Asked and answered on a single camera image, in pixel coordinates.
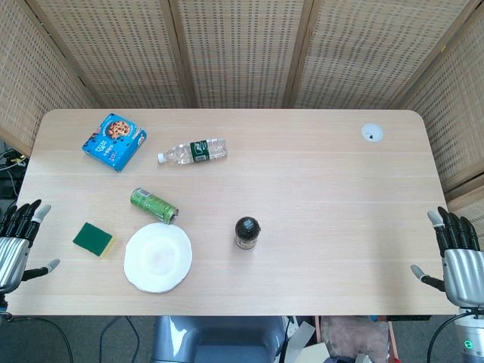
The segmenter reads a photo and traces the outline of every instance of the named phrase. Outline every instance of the plastic water bottle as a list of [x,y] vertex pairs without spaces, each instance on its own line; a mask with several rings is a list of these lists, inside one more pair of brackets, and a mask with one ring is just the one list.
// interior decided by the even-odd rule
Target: plastic water bottle
[[211,138],[174,146],[167,152],[158,154],[158,161],[161,164],[182,165],[226,157],[227,153],[227,145],[223,138]]

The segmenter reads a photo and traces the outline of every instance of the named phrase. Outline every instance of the gray chair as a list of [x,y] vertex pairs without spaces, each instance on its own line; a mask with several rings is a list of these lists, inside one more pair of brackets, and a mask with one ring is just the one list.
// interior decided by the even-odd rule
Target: gray chair
[[151,363],[274,363],[284,329],[280,316],[160,316]]

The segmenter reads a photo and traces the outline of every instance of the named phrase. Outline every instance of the green scouring pad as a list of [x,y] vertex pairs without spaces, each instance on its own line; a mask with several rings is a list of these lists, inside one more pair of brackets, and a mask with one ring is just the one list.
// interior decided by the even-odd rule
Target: green scouring pad
[[111,247],[111,244],[113,244],[114,237],[98,227],[84,223],[73,242],[87,249],[87,251],[103,257]]

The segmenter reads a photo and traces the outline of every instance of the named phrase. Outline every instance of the cookie box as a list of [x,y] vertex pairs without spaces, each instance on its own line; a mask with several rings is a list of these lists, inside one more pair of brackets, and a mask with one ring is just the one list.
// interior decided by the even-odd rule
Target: cookie box
[[146,131],[135,123],[110,113],[98,130],[85,142],[82,149],[117,172],[146,138]]

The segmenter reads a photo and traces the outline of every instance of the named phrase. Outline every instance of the bottle cap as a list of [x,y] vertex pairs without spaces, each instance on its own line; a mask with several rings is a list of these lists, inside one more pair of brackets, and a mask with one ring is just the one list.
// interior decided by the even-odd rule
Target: bottle cap
[[166,156],[164,153],[158,154],[158,163],[160,164],[166,163]]
[[257,238],[259,232],[259,223],[252,217],[243,217],[235,225],[235,233],[244,240]]

